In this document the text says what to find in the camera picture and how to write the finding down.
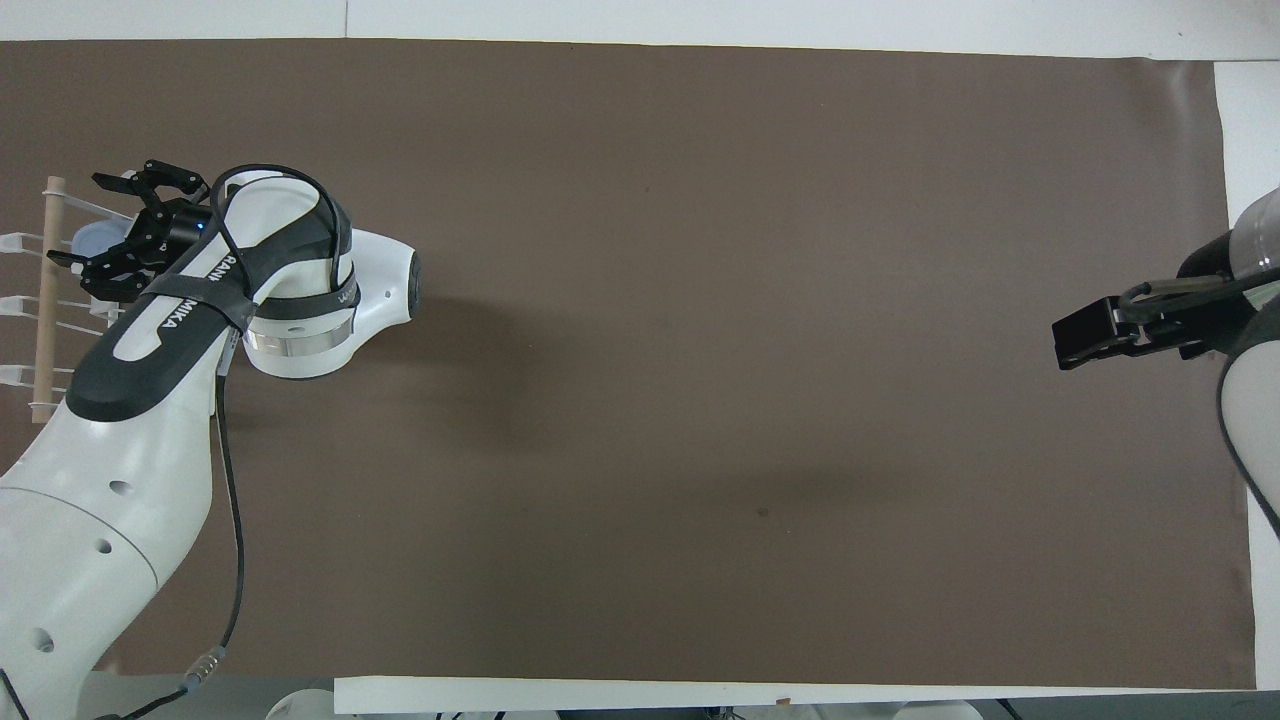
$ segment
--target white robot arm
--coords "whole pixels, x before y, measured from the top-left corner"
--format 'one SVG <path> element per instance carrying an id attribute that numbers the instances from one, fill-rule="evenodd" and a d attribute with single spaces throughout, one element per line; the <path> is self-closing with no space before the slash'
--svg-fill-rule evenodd
<path id="1" fill-rule="evenodd" d="M 140 297 L 0 478 L 3 720 L 22 715 L 14 697 L 37 720 L 74 717 L 93 664 L 191 550 L 211 500 L 215 380 L 238 338 L 257 369 L 312 378 L 419 304 L 413 250 L 352 229 L 294 170 L 237 168 L 212 186 L 209 208 L 147 200 L 123 250 L 59 258 L 79 265 L 91 292 L 110 282 L 108 296 L 128 295 L 133 283 Z M 148 284 L 146 263 L 120 260 L 125 272 L 113 274 L 113 258 L 147 249 L 157 263 L 182 252 Z M 197 661 L 186 692 L 223 652 Z"/>
<path id="2" fill-rule="evenodd" d="M 1280 188 L 1193 252 L 1176 278 L 1103 297 L 1053 323 L 1053 340 L 1064 370 L 1169 348 L 1183 359 L 1226 355 L 1222 433 L 1280 536 Z"/>

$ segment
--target black strap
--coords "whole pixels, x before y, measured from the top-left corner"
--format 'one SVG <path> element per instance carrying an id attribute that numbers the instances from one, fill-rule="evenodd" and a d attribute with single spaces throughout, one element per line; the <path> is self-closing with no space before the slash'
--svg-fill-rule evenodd
<path id="1" fill-rule="evenodd" d="M 351 273 L 346 282 L 333 292 L 306 297 L 268 297 L 259 306 L 257 316 L 264 320 L 305 320 L 346 310 L 358 302 L 360 286 L 356 284 L 356 273 Z"/>
<path id="2" fill-rule="evenodd" d="M 244 297 L 243 288 L 236 283 L 193 278 L 178 273 L 165 273 L 157 277 L 142 293 L 183 297 L 209 305 L 218 310 L 223 318 L 227 318 L 227 322 L 234 325 L 241 334 L 248 328 L 248 322 L 257 310 L 253 301 Z"/>

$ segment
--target brown leather sheet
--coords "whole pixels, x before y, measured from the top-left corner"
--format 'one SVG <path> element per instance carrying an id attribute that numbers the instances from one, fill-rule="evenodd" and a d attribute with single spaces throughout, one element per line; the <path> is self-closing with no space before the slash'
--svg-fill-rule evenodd
<path id="1" fill-rule="evenodd" d="M 228 671 L 1252 687 L 1217 364 L 1060 373 L 1048 329 L 1226 227 L 1208 64 L 338 40 L 0 68 L 5 229 L 38 231 L 47 174 L 124 209 L 92 170 L 275 161 L 425 260 L 421 316 L 340 373 L 233 374 Z M 116 666 L 204 651 L 230 559 L 218 501 Z"/>

